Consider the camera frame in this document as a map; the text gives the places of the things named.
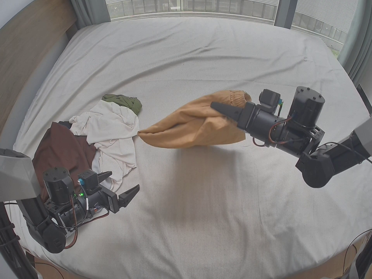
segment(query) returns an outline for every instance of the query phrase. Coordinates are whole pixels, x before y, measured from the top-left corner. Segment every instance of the headboard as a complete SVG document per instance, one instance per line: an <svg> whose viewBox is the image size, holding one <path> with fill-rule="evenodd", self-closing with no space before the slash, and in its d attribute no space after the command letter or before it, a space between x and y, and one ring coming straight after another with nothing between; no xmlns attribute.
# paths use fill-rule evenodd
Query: headboard
<svg viewBox="0 0 372 279"><path fill-rule="evenodd" d="M30 75L76 20L70 0L34 0L0 29L0 134Z"/></svg>

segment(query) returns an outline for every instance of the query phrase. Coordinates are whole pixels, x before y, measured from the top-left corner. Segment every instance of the gray curtain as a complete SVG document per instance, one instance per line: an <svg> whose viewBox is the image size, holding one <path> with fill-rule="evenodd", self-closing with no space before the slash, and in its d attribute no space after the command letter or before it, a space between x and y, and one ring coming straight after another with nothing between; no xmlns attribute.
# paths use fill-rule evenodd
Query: gray curtain
<svg viewBox="0 0 372 279"><path fill-rule="evenodd" d="M77 16L77 28L110 22L105 0L71 0Z"/></svg>
<svg viewBox="0 0 372 279"><path fill-rule="evenodd" d="M337 59L357 87L372 52L372 0L358 0L345 44Z"/></svg>

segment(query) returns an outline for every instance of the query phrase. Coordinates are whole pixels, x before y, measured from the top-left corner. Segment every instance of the white bed sheet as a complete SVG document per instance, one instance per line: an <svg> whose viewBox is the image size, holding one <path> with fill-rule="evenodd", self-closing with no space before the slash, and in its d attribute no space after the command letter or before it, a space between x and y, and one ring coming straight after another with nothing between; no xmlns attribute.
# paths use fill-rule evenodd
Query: white bed sheet
<svg viewBox="0 0 372 279"><path fill-rule="evenodd" d="M314 36L212 18L104 23L70 41L14 149L33 157L52 121L81 114L105 93L137 96L144 129L225 89L245 90L253 102L265 88L279 92L286 115L299 85L325 97L317 123L323 142L342 139L368 117L346 72ZM127 208L79 229L72 249L50 254L12 206L21 245L89 278L282 278L324 262L372 227L368 163L313 189L295 157L257 148L248 135L182 150L134 143L138 167L118 193L138 183L141 190Z"/></svg>

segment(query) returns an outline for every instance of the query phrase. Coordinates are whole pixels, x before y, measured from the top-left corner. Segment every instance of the maroon garment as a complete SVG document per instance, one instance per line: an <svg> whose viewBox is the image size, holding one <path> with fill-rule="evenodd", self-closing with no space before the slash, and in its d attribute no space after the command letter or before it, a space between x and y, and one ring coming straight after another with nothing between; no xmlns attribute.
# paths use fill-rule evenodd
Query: maroon garment
<svg viewBox="0 0 372 279"><path fill-rule="evenodd" d="M91 169L96 153L94 145L88 145L86 136L74 136L64 125L52 122L46 131L32 160L41 187L41 199L45 202L48 192L45 188L43 172L54 167L65 167L77 188L82 171Z"/></svg>

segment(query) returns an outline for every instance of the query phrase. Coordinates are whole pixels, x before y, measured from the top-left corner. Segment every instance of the wooden floor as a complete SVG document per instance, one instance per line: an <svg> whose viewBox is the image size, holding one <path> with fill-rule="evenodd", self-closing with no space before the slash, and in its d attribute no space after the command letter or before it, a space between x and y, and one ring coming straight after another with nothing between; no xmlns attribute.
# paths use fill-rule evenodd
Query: wooden floor
<svg viewBox="0 0 372 279"><path fill-rule="evenodd" d="M356 242L354 245L356 246L357 249L359 249L361 243L362 241L359 241L359 242ZM345 253L346 253L346 250L334 256L333 258L331 258L330 260L328 260L324 264L321 264L318 267L301 272L294 276L287 277L286 279L320 279L322 277L328 277L328 278L340 277L342 276L342 267L343 267L343 262L345 258ZM355 254L356 254L356 250L354 247L351 246L346 255L345 268L351 264L352 260L355 257ZM46 262L38 258L35 258L35 262L52 264L52 263ZM58 271L55 270L51 266L46 266L43 264L36 264L36 269L41 273L41 275L43 275L44 279L62 279ZM61 268L58 268L58 269L62 273L64 279L88 279L86 277L81 277L81 276L77 276L72 273L69 273ZM370 270L368 271L365 279L372 279L371 270L372 268L370 268Z"/></svg>

